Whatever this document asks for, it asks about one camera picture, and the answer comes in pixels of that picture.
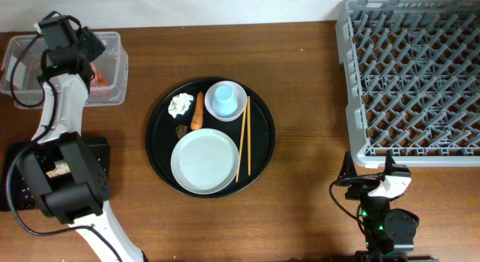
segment carrot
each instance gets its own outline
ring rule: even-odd
[[[203,125],[203,99],[203,93],[199,92],[196,96],[195,113],[190,124],[190,128],[193,131],[201,129]]]

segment dish rack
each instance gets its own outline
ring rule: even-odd
[[[480,0],[346,0],[335,26],[358,165],[480,166]]]

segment wooden table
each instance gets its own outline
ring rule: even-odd
[[[150,261],[314,259],[365,249],[357,224],[328,193],[349,149],[344,67],[338,64],[334,23],[119,29],[129,57],[127,99],[86,108],[84,136],[111,146],[113,211]],[[0,55],[12,34],[0,35]],[[172,87],[204,76],[230,77],[256,91],[274,117],[277,143],[263,175],[221,199],[188,197],[153,171],[145,130],[156,103]],[[0,96],[0,164],[14,142],[29,140],[40,111],[19,110]],[[360,173],[371,172],[359,169]],[[412,184],[392,207],[416,213],[421,224],[412,255],[441,261],[480,256],[478,168],[412,168]],[[334,193],[345,201],[346,189]],[[40,211],[21,212],[37,230],[62,227]],[[97,261],[77,233],[27,234],[0,213],[1,261]]]

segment wooden chopstick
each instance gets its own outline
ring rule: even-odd
[[[247,97],[247,149],[248,149],[248,176],[251,174],[251,141],[252,134],[250,128],[250,96]]]
[[[243,147],[243,134],[245,133],[245,116],[247,114],[247,108],[243,111],[243,120],[241,121],[241,134],[240,134],[240,149],[238,151],[238,169],[237,169],[237,177],[235,182],[239,181],[239,174],[240,174],[240,163],[242,162],[242,147]]]

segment blue cup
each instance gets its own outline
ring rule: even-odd
[[[230,86],[219,86],[213,94],[213,109],[219,116],[228,116],[235,112],[239,103],[235,97],[235,93]]]

